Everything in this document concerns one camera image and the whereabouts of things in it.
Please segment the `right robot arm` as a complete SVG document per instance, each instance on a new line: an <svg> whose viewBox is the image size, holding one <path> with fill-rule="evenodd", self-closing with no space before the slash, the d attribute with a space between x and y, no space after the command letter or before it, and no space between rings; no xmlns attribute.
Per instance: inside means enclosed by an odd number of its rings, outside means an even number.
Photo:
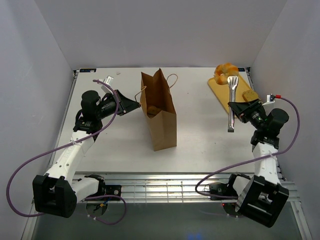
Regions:
<svg viewBox="0 0 320 240"><path fill-rule="evenodd" d="M254 175L247 185L232 181L226 185L226 194L237 199L235 211L268 228L281 213L289 190L280 183L277 158L281 128L289 120L286 111L274 108L266 113L259 99L248 102L229 102L228 106L242 123L251 123L255 131L251 138L252 154L256 158Z"/></svg>

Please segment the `twisted golden bread roll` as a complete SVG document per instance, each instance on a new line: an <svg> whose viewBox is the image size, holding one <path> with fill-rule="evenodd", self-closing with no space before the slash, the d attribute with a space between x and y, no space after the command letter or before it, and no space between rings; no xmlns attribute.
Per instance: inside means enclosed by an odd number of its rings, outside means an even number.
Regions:
<svg viewBox="0 0 320 240"><path fill-rule="evenodd" d="M227 62L216 67L213 78L218 85L226 85L228 83L228 77L238 75L238 67L230 62Z"/></svg>

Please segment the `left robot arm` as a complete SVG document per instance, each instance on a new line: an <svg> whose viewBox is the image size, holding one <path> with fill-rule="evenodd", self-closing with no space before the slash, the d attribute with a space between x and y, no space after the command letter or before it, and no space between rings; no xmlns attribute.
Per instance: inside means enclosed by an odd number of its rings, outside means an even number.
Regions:
<svg viewBox="0 0 320 240"><path fill-rule="evenodd" d="M106 195L103 177L91 174L73 182L76 170L103 128L102 120L110 115L123 116L139 108L118 90L100 97L95 90L88 90L81 96L75 126L66 147L52 167L37 175L32 182L35 209L40 213L69 218L78 202L87 197L100 200Z"/></svg>

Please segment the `herb bread slice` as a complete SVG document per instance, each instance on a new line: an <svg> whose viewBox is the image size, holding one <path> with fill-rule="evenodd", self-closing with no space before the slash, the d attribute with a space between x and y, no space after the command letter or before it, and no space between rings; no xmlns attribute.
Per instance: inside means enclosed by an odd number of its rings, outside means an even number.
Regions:
<svg viewBox="0 0 320 240"><path fill-rule="evenodd" d="M250 102L259 99L258 94L254 90L246 90L242 93L242 98L245 102Z"/></svg>

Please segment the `brown paper bag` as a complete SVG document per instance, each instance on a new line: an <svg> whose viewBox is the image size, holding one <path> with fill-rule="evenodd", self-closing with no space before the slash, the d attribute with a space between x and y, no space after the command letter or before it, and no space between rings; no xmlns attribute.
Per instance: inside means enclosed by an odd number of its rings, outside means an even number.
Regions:
<svg viewBox="0 0 320 240"><path fill-rule="evenodd" d="M165 77L161 69L158 69L154 75L141 73L139 103L148 125L154 151L177 146L177 113L171 88L178 79L175 73ZM149 106L155 106L161 111L157 115L147 114Z"/></svg>

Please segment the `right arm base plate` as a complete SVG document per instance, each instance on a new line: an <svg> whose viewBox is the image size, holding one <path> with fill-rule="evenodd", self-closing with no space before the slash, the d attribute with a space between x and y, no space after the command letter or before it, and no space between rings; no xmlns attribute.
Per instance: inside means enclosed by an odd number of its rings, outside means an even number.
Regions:
<svg viewBox="0 0 320 240"><path fill-rule="evenodd" d="M213 183L209 185L211 200L234 200L238 197L237 192L227 183Z"/></svg>

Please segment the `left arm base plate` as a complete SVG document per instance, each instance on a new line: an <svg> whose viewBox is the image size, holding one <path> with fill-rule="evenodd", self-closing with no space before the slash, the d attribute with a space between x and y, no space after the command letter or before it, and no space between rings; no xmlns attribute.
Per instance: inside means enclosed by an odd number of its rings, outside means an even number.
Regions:
<svg viewBox="0 0 320 240"><path fill-rule="evenodd" d="M105 185L102 188L102 193L104 195L110 195L109 197L103 197L102 198L103 201L120 201L120 199L115 196L118 196L118 197L121 196L122 186L118 184Z"/></svg>

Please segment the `small brown round bun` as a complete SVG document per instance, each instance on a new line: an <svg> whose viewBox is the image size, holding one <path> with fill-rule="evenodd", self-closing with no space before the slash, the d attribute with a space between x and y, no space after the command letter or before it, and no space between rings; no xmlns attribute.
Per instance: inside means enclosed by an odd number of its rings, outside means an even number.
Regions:
<svg viewBox="0 0 320 240"><path fill-rule="evenodd" d="M159 112L161 111L160 108L157 108L153 105L150 105L147 107L147 114L148 115L153 115L153 116L156 116Z"/></svg>

